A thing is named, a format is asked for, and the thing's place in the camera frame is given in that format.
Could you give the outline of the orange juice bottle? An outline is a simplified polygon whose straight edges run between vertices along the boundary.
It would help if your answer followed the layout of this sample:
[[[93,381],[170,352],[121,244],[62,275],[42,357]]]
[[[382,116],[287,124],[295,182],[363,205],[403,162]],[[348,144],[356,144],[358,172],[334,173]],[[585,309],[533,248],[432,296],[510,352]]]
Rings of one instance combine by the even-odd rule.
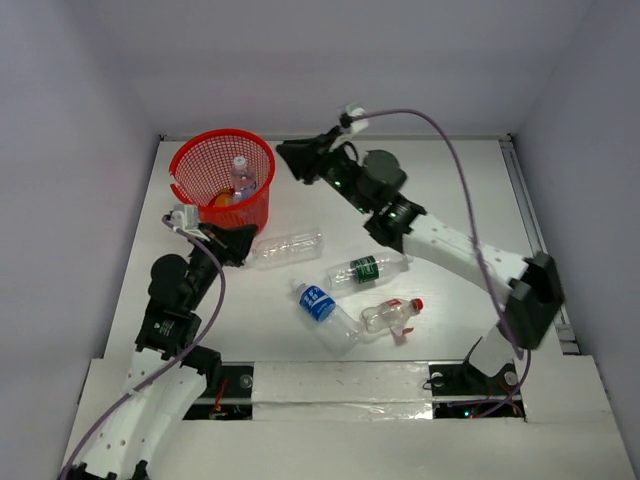
[[[222,208],[235,204],[235,192],[233,189],[221,189],[219,190],[213,199],[209,202],[210,208]]]

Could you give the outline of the purple label small bottle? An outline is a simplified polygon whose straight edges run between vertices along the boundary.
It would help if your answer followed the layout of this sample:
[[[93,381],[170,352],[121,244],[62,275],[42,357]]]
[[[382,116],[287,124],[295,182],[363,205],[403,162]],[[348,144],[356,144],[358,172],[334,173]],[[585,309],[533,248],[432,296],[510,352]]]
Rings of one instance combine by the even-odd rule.
[[[232,160],[230,181],[234,204],[241,203],[255,194],[257,190],[256,171],[244,156],[236,156]]]

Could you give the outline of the green label clear bottle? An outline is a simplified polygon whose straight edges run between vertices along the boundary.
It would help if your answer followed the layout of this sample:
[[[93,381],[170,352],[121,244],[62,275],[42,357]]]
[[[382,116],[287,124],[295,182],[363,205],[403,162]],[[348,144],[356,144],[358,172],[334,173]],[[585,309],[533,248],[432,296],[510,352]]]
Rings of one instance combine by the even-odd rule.
[[[398,253],[374,253],[330,267],[324,283],[332,292],[357,292],[383,285],[409,270],[414,258]]]

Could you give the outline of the blue label clear bottle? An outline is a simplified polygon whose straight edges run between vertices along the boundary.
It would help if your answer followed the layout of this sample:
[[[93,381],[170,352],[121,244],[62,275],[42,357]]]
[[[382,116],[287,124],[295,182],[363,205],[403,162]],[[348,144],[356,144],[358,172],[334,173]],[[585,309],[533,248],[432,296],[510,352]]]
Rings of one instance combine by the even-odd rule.
[[[311,330],[336,356],[347,354],[360,340],[361,324],[352,318],[323,288],[293,280],[291,290],[310,321]]]

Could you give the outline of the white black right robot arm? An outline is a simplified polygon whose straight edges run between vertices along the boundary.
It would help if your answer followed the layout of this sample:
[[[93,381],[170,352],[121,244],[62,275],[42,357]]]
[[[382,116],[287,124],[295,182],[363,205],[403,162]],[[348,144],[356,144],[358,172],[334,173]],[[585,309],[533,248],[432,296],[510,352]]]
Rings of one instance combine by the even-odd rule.
[[[296,180],[323,180],[368,215],[364,228],[378,244],[438,265],[489,294],[498,320],[460,368],[468,390],[486,390],[516,354],[540,346],[565,301],[549,254],[522,257],[444,224],[401,194],[407,175],[388,151],[370,150],[359,160],[335,132],[285,140],[276,151]]]

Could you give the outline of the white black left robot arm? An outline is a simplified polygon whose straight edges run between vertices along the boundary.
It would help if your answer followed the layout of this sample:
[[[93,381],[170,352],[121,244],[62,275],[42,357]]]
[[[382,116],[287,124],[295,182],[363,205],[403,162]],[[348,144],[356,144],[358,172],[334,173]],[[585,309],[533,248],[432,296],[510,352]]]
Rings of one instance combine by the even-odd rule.
[[[151,479],[185,414],[221,383],[218,351],[202,346],[213,324],[196,310],[213,283],[227,285],[224,267],[240,267],[258,231],[209,223],[163,223],[189,241],[187,258],[167,254],[151,268],[149,302],[122,393],[83,435],[62,467],[63,479]]]

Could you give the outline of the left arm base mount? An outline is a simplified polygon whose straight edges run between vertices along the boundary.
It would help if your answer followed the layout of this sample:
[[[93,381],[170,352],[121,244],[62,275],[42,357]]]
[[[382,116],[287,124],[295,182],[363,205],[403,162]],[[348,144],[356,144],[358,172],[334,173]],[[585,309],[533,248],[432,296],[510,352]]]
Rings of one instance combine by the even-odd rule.
[[[224,363],[217,386],[207,388],[187,410],[187,421],[251,420],[253,417],[253,363]]]

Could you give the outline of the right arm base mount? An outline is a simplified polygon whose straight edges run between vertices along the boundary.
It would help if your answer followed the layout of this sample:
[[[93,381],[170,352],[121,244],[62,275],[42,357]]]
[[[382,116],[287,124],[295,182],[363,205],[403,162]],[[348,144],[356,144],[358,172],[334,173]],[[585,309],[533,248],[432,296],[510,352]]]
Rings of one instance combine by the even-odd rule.
[[[512,362],[488,377],[466,363],[430,364],[423,389],[431,394],[435,419],[525,418],[515,387],[519,382]]]

